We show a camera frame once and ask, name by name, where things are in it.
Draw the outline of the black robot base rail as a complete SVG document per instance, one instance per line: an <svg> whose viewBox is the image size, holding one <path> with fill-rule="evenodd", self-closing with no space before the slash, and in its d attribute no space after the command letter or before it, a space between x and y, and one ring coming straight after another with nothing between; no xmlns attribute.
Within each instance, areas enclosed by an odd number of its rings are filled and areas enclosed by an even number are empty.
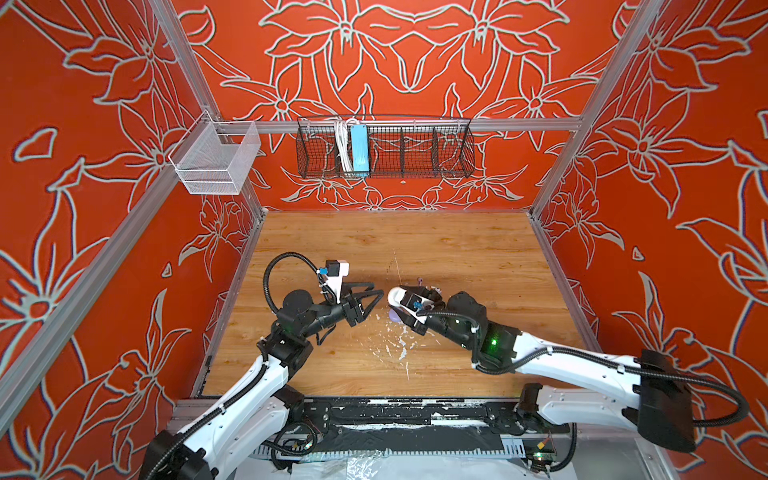
<svg viewBox="0 0 768 480"><path fill-rule="evenodd" d="M525 419L513 399L306 397L288 410L288 427L266 459L455 456L526 459L568 450L571 429Z"/></svg>

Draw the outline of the white round charging case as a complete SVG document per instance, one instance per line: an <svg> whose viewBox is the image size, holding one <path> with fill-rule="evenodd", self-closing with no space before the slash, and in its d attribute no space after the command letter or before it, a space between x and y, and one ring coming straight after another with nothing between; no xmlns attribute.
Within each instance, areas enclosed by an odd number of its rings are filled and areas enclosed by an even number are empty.
<svg viewBox="0 0 768 480"><path fill-rule="evenodd" d="M391 308L400 308L403 306L402 301L405 298L407 291L402 287L392 288L387 295L387 301Z"/></svg>

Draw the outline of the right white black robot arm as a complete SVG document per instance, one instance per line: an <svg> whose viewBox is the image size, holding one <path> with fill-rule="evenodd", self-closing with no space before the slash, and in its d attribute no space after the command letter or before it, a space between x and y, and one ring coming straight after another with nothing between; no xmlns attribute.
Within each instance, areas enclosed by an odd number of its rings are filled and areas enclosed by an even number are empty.
<svg viewBox="0 0 768 480"><path fill-rule="evenodd" d="M677 371L661 353L609 355L544 340L492 322L466 292L443 299L426 287L399 286L387 295L401 322L439 334L470 353L474 370L523 374L566 383L524 387L516 411L536 425L592 424L634 430L667 450L691 453L698 428L744 420L749 404L736 389Z"/></svg>

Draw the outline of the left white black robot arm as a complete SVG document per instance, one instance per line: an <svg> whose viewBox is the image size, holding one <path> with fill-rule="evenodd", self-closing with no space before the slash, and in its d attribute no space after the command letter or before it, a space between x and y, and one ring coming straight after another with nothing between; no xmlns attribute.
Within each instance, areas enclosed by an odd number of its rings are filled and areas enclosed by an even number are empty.
<svg viewBox="0 0 768 480"><path fill-rule="evenodd" d="M270 276L283 260L297 259L316 277L323 300L302 289L281 304L270 291ZM226 479L254 450L265 447L273 461L300 458L318 446L318 429L301 418L303 396L289 381L304 366L314 345L340 322L356 326L384 298L372 282L347 282L349 264L329 260L318 267L306 256L285 252L270 261L262 279L265 301L275 320L257 344L248 371L195 420L178 432L161 431L149 444L142 479Z"/></svg>

